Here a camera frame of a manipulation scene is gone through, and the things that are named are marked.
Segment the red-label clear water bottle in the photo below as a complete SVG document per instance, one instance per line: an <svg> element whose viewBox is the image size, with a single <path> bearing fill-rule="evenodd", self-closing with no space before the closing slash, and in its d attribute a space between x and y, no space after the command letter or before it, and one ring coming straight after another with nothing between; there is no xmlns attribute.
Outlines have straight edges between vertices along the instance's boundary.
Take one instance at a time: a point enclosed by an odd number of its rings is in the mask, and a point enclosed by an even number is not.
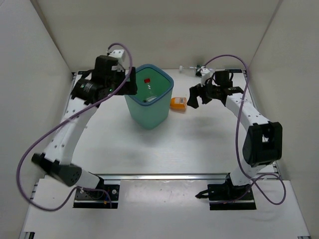
<svg viewBox="0 0 319 239"><path fill-rule="evenodd" d="M151 86L150 78L144 79L144 84L146 87L145 98L150 96L156 96L156 94L154 93L153 87Z"/></svg>

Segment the black-label clear bottle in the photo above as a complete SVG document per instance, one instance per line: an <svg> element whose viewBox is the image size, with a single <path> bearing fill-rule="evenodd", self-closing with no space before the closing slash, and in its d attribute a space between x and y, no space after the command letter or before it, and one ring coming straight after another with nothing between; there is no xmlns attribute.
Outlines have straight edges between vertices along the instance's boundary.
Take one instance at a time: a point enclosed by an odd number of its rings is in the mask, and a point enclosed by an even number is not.
<svg viewBox="0 0 319 239"><path fill-rule="evenodd" d="M158 98L158 96L150 96L150 97L147 97L147 98L143 99L143 103L152 102L152 101L156 100L157 98Z"/></svg>

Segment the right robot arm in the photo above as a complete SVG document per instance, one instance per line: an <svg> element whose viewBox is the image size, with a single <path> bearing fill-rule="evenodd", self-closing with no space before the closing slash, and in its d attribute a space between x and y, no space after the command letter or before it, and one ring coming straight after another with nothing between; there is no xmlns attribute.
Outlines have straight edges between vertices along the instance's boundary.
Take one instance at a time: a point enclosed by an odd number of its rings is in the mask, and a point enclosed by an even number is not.
<svg viewBox="0 0 319 239"><path fill-rule="evenodd" d="M247 133L243 158L238 168L229 174L229 183L224 186L225 196L235 199L261 169L282 157L283 128L279 122L271 122L259 113L245 98L244 91L233 86L233 74L228 70L211 72L203 67L200 74L201 82L189 89L187 105L196 109L198 98L203 104L219 100L237 117Z"/></svg>

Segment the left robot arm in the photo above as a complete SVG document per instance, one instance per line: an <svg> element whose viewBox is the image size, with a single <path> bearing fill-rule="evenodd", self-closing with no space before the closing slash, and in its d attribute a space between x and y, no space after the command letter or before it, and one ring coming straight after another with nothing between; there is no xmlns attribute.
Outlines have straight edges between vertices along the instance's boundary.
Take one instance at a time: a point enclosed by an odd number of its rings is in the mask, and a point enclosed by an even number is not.
<svg viewBox="0 0 319 239"><path fill-rule="evenodd" d="M88 121L99 108L99 101L123 83L126 76L122 66L124 58L123 49L96 58L94 69L84 72L71 91L64 116L67 123L57 131L44 152L34 154L31 159L49 176L65 185L87 188L93 199L103 197L104 181L73 164L73 152Z"/></svg>

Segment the green plastic bin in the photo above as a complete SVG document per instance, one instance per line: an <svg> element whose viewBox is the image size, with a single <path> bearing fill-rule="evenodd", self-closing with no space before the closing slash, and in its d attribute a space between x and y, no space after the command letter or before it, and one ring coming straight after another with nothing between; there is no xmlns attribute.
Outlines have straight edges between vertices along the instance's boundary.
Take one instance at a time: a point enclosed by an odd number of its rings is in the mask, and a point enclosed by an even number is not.
<svg viewBox="0 0 319 239"><path fill-rule="evenodd" d="M173 78L159 67L144 64L136 69L136 95L125 95L131 117L143 128L153 129L168 116Z"/></svg>

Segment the orange juice bottle right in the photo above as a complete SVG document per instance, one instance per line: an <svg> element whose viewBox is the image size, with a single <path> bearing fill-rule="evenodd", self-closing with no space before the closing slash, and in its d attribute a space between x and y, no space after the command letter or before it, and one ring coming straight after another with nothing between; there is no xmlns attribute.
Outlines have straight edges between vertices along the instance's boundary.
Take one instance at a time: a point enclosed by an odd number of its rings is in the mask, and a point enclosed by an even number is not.
<svg viewBox="0 0 319 239"><path fill-rule="evenodd" d="M170 101L170 108L174 111L186 111L187 99L185 97L174 97Z"/></svg>

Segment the green-label clear bottle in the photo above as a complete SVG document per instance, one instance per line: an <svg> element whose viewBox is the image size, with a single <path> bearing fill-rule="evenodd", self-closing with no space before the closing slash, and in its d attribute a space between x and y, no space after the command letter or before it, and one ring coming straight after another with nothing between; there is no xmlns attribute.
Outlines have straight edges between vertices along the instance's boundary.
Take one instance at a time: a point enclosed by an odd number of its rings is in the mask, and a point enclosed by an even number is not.
<svg viewBox="0 0 319 239"><path fill-rule="evenodd" d="M193 70L195 72L195 75L201 75L202 65L189 66L189 67L184 67L180 65L178 70L180 73L182 73L184 70Z"/></svg>

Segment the dark blue right sticker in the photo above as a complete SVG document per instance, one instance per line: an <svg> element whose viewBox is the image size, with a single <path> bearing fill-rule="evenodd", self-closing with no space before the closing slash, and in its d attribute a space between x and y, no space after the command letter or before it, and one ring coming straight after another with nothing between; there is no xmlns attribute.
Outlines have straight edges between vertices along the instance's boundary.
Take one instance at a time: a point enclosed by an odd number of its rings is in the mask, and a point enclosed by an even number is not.
<svg viewBox="0 0 319 239"><path fill-rule="evenodd" d="M230 73L242 73L241 69L229 69Z"/></svg>

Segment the dark blue sticker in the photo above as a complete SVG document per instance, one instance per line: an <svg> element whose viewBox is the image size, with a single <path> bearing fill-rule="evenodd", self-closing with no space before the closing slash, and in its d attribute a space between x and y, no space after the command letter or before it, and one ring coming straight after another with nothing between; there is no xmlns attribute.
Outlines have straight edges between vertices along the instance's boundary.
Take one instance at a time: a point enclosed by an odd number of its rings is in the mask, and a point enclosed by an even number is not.
<svg viewBox="0 0 319 239"><path fill-rule="evenodd" d="M88 71L78 71L77 75L83 75L83 74L90 74L92 73L93 70L88 70Z"/></svg>
<svg viewBox="0 0 319 239"><path fill-rule="evenodd" d="M241 69L229 69L230 73L242 73Z"/></svg>

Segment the dark blue left sticker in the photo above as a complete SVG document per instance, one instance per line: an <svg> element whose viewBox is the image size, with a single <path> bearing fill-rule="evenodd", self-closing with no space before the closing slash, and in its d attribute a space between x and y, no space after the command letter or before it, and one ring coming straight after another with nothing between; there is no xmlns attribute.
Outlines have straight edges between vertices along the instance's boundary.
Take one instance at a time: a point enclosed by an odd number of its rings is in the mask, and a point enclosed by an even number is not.
<svg viewBox="0 0 319 239"><path fill-rule="evenodd" d="M88 70L88 71L78 71L77 75L83 75L83 74L90 74L92 73L93 70Z"/></svg>

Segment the aluminium table edge rail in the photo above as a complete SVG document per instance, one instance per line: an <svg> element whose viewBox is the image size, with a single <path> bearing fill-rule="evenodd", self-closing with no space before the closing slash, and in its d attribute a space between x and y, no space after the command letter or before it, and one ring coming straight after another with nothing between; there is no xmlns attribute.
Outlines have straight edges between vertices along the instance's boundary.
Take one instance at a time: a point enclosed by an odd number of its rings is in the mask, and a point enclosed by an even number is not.
<svg viewBox="0 0 319 239"><path fill-rule="evenodd" d="M224 180L226 174L98 174L106 180Z"/></svg>

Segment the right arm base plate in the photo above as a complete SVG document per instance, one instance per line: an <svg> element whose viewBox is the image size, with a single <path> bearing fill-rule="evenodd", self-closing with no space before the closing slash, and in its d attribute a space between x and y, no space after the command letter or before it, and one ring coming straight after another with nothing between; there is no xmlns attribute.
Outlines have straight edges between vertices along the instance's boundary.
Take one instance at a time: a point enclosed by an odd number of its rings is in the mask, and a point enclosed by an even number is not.
<svg viewBox="0 0 319 239"><path fill-rule="evenodd" d="M242 211L256 210L256 203L249 185L232 186L223 184L208 184L207 189L195 195L198 199L208 199L211 211Z"/></svg>

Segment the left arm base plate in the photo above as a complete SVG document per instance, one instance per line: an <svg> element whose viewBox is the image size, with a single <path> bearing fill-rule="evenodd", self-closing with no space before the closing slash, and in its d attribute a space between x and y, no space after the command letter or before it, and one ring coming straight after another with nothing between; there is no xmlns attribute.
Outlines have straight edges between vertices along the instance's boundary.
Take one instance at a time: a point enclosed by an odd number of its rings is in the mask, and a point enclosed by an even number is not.
<svg viewBox="0 0 319 239"><path fill-rule="evenodd" d="M117 209L120 194L119 180L105 180L104 192L76 190L73 208L78 209Z"/></svg>

